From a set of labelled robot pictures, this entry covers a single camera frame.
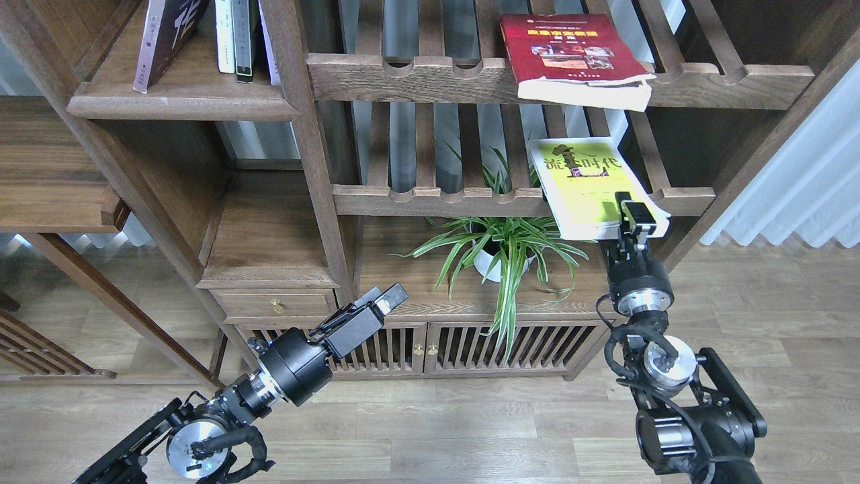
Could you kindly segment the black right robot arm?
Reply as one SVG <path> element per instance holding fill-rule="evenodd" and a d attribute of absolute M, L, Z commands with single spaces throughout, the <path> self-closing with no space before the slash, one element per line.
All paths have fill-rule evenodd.
<path fill-rule="evenodd" d="M 615 193 L 619 230 L 602 243 L 609 292 L 623 325 L 610 325 L 606 364 L 637 407 L 641 457 L 657 475 L 692 483 L 759 483 L 752 463 L 766 422 L 712 348 L 692 350 L 666 334 L 675 294 L 663 264 L 649 251 L 656 220 L 626 191 Z"/>

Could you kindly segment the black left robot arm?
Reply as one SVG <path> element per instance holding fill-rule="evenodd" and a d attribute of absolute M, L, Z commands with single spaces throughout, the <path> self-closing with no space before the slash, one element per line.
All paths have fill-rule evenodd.
<path fill-rule="evenodd" d="M 341 307 L 310 333 L 291 328 L 273 342 L 251 338 L 260 368 L 244 374 L 191 405 L 173 399 L 77 477 L 78 483 L 144 483 L 148 453 L 168 441 L 167 456 L 178 475 L 200 483 L 233 483 L 269 471 L 267 447 L 254 426 L 278 399 L 303 405 L 333 372 L 329 359 L 342 359 L 384 324 L 384 317 L 408 295 L 399 283 L 373 288 Z"/>

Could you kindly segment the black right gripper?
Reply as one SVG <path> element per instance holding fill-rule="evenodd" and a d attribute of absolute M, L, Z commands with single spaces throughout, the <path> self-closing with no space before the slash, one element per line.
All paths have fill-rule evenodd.
<path fill-rule="evenodd" d="M 629 317 L 642 311 L 666 311 L 675 294 L 669 273 L 649 252 L 647 238 L 656 227 L 653 214 L 627 191 L 617 191 L 615 202 L 621 218 L 619 235 L 601 243 L 615 312 Z"/>

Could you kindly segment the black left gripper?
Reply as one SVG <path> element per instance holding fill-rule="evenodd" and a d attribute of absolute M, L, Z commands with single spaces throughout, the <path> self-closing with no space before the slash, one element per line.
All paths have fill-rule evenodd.
<path fill-rule="evenodd" d="M 274 379 L 283 398 L 298 407 L 332 379 L 328 359 L 342 359 L 366 342 L 383 327 L 384 316 L 408 297 L 400 283 L 384 292 L 372 288 L 309 333 L 322 334 L 318 340 L 291 328 L 273 342 L 249 338 L 249 346 L 260 354 L 262 370 Z"/>

